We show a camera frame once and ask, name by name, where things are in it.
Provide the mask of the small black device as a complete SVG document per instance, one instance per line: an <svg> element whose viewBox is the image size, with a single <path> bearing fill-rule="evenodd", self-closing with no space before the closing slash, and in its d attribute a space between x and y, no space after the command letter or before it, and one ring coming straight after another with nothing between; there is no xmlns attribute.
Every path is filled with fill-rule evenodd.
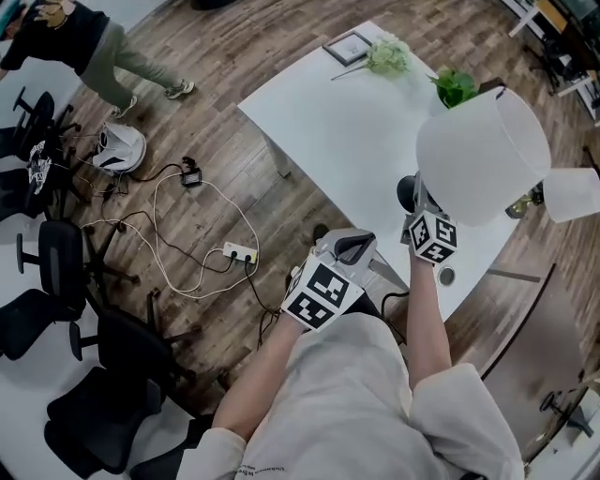
<svg viewBox="0 0 600 480"><path fill-rule="evenodd" d="M199 186L203 181L202 170L196 160L191 157L182 157L184 169L181 173L181 184L185 188Z"/></svg>

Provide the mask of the person's light grey shirt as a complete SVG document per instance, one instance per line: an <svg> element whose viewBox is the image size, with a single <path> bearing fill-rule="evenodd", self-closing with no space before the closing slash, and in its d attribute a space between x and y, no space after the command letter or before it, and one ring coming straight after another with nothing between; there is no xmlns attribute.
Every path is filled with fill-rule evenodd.
<svg viewBox="0 0 600 480"><path fill-rule="evenodd" d="M292 349L248 440L223 427L186 451L177 480L524 480L514 435L476 369L410 387L388 327L345 315Z"/></svg>

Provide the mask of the large dark brown table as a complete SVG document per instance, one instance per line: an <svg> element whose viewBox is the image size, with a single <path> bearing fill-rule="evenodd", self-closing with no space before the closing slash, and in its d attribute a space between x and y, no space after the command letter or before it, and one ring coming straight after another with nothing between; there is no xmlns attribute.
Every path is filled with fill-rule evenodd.
<svg viewBox="0 0 600 480"><path fill-rule="evenodd" d="M576 312L558 264L483 276L446 324L456 362L475 366L533 459L564 424L582 378Z"/></svg>

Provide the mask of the black swivel office chair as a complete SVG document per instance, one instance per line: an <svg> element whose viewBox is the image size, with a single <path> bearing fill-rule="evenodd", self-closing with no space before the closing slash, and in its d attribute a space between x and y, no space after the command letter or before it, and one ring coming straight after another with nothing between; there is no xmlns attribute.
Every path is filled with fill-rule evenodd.
<svg viewBox="0 0 600 480"><path fill-rule="evenodd" d="M543 43L543 51L536 52L529 45L524 45L522 51L533 58L530 71L543 71L546 74L549 89L548 93L554 96L561 81L575 81L583 77L585 69L568 53L561 51L560 46L553 41Z"/></svg>

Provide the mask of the white lamp with gold base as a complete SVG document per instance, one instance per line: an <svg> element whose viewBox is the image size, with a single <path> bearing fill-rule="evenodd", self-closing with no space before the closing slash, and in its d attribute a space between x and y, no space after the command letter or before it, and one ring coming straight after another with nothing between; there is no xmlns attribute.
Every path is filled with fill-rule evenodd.
<svg viewBox="0 0 600 480"><path fill-rule="evenodd" d="M600 175L593 168L551 169L546 178L511 204L505 213L520 219L530 205L544 205L555 223L600 213Z"/></svg>

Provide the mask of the green potted plant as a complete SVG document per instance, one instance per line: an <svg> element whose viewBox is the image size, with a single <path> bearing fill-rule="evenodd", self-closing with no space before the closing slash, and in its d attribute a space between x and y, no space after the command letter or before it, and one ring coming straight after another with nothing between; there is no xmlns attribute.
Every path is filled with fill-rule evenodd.
<svg viewBox="0 0 600 480"><path fill-rule="evenodd" d="M455 108L479 94L473 77L460 70L445 67L436 76L429 76L429 79L435 85L438 97L447 109Z"/></svg>

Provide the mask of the person's left forearm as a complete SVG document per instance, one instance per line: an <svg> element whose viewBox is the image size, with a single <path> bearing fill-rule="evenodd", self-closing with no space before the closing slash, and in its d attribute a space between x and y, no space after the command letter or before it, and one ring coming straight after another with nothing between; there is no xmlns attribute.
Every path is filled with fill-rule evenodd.
<svg viewBox="0 0 600 480"><path fill-rule="evenodd" d="M248 441L283 384L293 347L305 331L303 324L282 313L268 339L220 401L212 428L224 428Z"/></svg>

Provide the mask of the white green flower bouquet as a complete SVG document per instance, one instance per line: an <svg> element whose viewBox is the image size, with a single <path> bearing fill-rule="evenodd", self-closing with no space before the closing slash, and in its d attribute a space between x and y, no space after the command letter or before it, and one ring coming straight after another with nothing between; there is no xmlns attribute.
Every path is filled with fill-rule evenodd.
<svg viewBox="0 0 600 480"><path fill-rule="evenodd" d="M367 50L367 60L363 65L333 77L332 81L360 70L368 70L386 78L397 78L410 71L410 52L409 46L403 41L379 40Z"/></svg>

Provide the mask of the cluster of black office chairs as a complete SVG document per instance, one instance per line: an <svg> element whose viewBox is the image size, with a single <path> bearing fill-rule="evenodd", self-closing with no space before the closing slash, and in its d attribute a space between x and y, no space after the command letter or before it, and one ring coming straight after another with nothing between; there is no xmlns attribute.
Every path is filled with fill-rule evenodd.
<svg viewBox="0 0 600 480"><path fill-rule="evenodd" d="M202 331L194 327L163 336L153 302L158 290L146 296L145 321L108 302L98 304L87 289L89 281L100 283L105 273L132 283L139 280L104 263L105 252L93 249L92 231L62 218L48 219L40 225L36 255L24 252L18 238L17 264L38 266L42 287L0 307L0 357L22 358L56 322L68 324L77 360L84 348L97 347L97 366L48 405L44 427L48 446L82 479L99 471L125 471L143 420L160 413L177 381L196 379L194 371L175 361L173 344Z"/></svg>

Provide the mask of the white rectangular table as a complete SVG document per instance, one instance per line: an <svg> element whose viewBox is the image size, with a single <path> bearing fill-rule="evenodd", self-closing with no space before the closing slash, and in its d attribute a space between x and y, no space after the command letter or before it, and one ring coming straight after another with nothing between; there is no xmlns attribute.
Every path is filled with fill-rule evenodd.
<svg viewBox="0 0 600 480"><path fill-rule="evenodd" d="M433 74L415 54L396 79L367 69L346 73L318 48L239 105L273 145L277 169L295 164L353 226L373 232L401 284L409 282L410 261L400 242L406 213L397 185L417 171L419 128L445 109Z"/></svg>

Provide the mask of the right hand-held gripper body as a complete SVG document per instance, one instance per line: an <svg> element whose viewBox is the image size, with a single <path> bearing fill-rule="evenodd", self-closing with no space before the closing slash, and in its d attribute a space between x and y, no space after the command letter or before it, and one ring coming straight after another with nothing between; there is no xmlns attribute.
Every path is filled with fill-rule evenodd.
<svg viewBox="0 0 600 480"><path fill-rule="evenodd" d="M458 249L457 224L429 211L408 214L401 242L408 245L414 255L432 264L447 261Z"/></svg>

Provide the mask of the black white gripper device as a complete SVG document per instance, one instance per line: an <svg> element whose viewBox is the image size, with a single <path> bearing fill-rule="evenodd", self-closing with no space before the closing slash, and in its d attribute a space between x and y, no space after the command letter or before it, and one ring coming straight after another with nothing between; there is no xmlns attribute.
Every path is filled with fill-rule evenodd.
<svg viewBox="0 0 600 480"><path fill-rule="evenodd" d="M29 187L38 195L44 187L53 161L46 151L46 142L41 141L34 145L29 154L27 171Z"/></svg>

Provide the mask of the person's black trousers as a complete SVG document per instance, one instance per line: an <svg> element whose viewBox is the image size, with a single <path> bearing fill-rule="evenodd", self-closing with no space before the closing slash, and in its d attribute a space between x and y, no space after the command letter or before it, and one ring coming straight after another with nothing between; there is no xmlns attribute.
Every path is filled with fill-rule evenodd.
<svg viewBox="0 0 600 480"><path fill-rule="evenodd" d="M345 310L345 314L351 313L365 314L378 319L382 318L381 312L375 307L365 292Z"/></svg>

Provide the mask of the black picture frame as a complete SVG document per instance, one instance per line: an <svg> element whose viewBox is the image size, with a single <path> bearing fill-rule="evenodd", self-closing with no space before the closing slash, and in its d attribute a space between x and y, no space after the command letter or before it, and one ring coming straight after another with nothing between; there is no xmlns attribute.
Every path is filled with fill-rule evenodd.
<svg viewBox="0 0 600 480"><path fill-rule="evenodd" d="M372 43L356 31L350 31L322 45L342 66L348 67L367 57Z"/></svg>

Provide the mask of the white shade table lamp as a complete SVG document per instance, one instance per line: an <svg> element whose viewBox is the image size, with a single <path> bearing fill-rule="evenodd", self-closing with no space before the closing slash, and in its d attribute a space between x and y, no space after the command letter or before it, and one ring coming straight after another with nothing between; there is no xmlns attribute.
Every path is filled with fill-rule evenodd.
<svg viewBox="0 0 600 480"><path fill-rule="evenodd" d="M415 189L468 227L489 223L550 171L548 140L529 105L497 86L429 118L416 140L417 173L397 184L415 212Z"/></svg>

